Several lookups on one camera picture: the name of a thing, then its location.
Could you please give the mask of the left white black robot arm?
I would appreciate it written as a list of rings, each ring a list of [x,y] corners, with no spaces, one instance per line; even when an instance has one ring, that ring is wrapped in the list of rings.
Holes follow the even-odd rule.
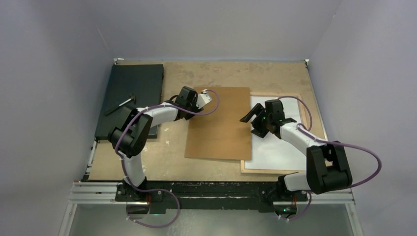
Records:
[[[159,105],[144,108],[125,106],[121,109],[118,121],[109,131],[108,141],[120,157],[123,181],[130,185],[127,190],[129,197],[141,201],[147,194],[147,188],[142,185],[146,177],[141,152],[151,128],[165,122],[189,120],[212,101],[213,98],[206,90],[198,93],[184,86],[178,95]]]

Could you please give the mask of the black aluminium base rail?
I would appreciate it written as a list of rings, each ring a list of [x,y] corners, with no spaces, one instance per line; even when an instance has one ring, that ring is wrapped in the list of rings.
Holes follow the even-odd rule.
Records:
[[[121,182],[77,182],[69,201],[73,204],[141,206],[151,214],[173,209],[256,210],[261,213],[294,213],[311,204],[351,204],[349,190],[316,195],[305,191],[278,192],[273,182],[259,181],[148,181],[150,192],[140,192]]]

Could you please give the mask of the brown frame backing board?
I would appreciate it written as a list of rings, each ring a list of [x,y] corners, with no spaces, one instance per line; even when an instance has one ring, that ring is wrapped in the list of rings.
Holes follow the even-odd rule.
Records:
[[[250,88],[210,87],[210,95],[204,115],[189,120],[184,156],[251,160],[251,125],[240,122],[251,109]]]

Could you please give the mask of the small black metal hammer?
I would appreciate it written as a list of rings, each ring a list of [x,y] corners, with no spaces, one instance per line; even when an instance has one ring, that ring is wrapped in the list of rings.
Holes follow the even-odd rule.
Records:
[[[122,106],[133,102],[134,104],[136,103],[136,97],[133,94],[129,95],[129,98],[123,102],[121,102],[120,104],[108,109],[107,111],[104,112],[104,116],[108,116],[110,114],[112,114],[113,112],[115,112],[116,110],[118,110],[119,108],[121,108]]]

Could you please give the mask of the black flat box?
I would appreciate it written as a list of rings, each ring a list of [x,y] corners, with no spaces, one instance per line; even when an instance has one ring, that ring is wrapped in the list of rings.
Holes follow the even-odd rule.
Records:
[[[164,79],[162,64],[113,65],[95,131],[105,140],[124,106],[142,108],[161,103]]]

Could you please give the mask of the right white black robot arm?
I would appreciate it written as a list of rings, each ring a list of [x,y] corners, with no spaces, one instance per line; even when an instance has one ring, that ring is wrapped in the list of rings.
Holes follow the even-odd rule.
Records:
[[[349,187],[352,174],[340,142],[321,140],[294,118],[285,115],[279,99],[257,103],[240,122],[250,122],[252,134],[264,138],[271,133],[295,147],[306,158],[306,171],[280,176],[276,193],[282,200],[290,199],[297,191],[322,194]]]

